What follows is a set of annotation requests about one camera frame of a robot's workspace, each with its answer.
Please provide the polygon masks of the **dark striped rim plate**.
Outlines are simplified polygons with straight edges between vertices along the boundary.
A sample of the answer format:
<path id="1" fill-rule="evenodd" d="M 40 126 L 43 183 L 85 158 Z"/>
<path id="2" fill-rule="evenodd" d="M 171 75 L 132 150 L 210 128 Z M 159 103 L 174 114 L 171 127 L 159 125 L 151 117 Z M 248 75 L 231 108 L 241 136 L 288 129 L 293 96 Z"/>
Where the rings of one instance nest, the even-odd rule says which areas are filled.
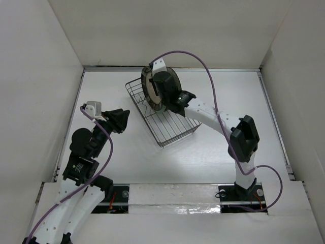
<path id="1" fill-rule="evenodd" d="M 162 104 L 161 97 L 155 92 L 155 85 L 150 82 L 152 79 L 152 72 L 150 67 L 144 67 L 141 72 L 141 85 L 146 101 L 149 106 L 156 112 L 163 112 L 165 105 Z"/>

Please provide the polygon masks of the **green flower plate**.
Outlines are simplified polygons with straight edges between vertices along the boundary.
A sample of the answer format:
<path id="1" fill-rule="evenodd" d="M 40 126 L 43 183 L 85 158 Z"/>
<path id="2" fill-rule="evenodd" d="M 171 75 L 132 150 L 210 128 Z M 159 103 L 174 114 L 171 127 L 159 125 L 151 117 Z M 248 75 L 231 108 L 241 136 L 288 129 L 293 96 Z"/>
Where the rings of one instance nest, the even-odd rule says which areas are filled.
<path id="1" fill-rule="evenodd" d="M 156 113 L 163 113 L 168 110 L 168 107 L 165 105 L 162 105 L 162 107 L 156 111 Z"/>

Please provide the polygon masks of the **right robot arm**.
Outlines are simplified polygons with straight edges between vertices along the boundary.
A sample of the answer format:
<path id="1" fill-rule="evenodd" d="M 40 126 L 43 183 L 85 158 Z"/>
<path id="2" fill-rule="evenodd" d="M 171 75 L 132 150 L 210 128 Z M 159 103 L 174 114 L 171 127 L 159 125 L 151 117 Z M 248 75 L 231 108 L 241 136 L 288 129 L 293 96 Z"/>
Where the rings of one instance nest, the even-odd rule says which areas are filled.
<path id="1" fill-rule="evenodd" d="M 235 160 L 235 195 L 246 200 L 256 185 L 254 157 L 259 135 L 254 119 L 245 115 L 234 117 L 209 106 L 194 94 L 182 90 L 179 78 L 168 71 L 160 71 L 149 80 L 165 108 L 175 114 L 194 119 L 223 135 L 228 143 L 228 154 Z"/>

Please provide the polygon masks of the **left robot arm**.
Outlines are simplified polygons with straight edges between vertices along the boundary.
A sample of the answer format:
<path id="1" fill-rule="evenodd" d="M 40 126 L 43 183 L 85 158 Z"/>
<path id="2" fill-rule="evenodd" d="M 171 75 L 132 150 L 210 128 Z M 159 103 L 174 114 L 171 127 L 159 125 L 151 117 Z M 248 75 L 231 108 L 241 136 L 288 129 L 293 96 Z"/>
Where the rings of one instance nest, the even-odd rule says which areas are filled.
<path id="1" fill-rule="evenodd" d="M 96 158 L 106 143 L 110 144 L 109 156 L 112 156 L 110 135 L 125 131 L 130 111 L 96 112 L 86 104 L 80 110 L 95 126 L 92 130 L 80 128 L 72 134 L 71 153 L 54 205 L 38 220 L 23 243 L 73 243 L 95 207 L 115 198 L 113 180 L 101 175 L 108 163 L 100 166 Z"/>

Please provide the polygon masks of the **grey tree pattern plate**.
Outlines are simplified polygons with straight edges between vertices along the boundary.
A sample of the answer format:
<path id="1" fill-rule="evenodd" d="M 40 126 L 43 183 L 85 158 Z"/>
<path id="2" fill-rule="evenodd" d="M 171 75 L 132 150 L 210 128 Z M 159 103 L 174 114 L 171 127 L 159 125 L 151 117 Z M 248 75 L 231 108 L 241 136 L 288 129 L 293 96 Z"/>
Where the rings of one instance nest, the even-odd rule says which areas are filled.
<path id="1" fill-rule="evenodd" d="M 180 80 L 179 80 L 179 77 L 177 76 L 176 72 L 170 68 L 170 67 L 167 67 L 167 71 L 172 75 L 172 77 L 174 78 L 174 81 L 175 81 L 175 84 L 176 84 L 176 87 L 179 91 L 182 90 L 182 87 L 181 87 L 181 83 L 180 83 Z"/>

